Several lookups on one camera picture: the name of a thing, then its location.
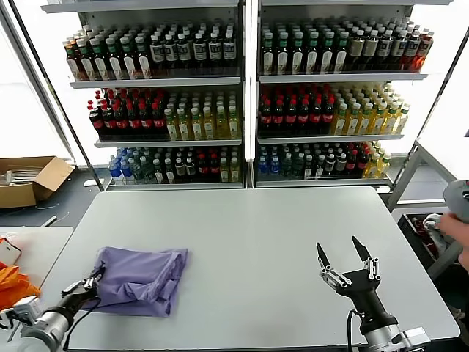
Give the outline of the person's hand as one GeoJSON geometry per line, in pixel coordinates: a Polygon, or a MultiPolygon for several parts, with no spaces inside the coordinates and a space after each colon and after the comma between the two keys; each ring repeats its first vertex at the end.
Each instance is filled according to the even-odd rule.
{"type": "Polygon", "coordinates": [[[454,213],[443,214],[440,217],[439,228],[462,246],[468,246],[468,224],[460,221],[454,213]]]}

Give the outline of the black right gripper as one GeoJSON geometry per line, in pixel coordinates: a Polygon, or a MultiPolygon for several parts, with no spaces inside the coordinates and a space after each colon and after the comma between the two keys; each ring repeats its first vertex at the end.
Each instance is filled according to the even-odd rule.
{"type": "Polygon", "coordinates": [[[340,274],[332,267],[323,248],[317,242],[320,277],[331,288],[338,288],[340,296],[352,300],[355,310],[361,316],[361,332],[397,325],[397,319],[386,312],[376,292],[381,280],[379,258],[371,256],[369,250],[355,236],[352,236],[352,242],[365,270],[340,274]]]}

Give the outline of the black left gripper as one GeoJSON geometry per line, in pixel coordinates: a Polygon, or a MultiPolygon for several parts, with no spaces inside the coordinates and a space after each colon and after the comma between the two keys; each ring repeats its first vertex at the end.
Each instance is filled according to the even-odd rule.
{"type": "Polygon", "coordinates": [[[65,297],[65,306],[68,309],[80,309],[86,302],[97,298],[98,282],[103,278],[106,272],[105,266],[95,268],[89,276],[89,279],[82,279],[73,282],[61,291],[61,296],[65,297]]]}

